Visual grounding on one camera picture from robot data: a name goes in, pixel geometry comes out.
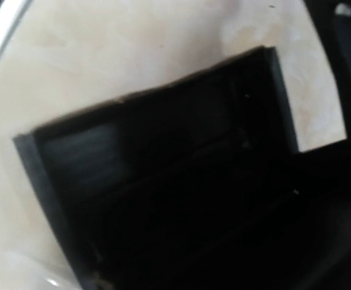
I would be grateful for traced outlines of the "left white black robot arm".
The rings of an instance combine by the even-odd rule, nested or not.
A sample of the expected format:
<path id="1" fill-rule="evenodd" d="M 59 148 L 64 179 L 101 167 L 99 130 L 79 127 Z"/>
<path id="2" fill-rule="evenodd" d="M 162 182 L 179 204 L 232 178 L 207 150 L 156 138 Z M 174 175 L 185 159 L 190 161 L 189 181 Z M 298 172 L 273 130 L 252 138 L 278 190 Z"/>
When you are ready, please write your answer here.
<path id="1" fill-rule="evenodd" d="M 305 1 L 335 76 L 351 138 L 351 1 Z"/>

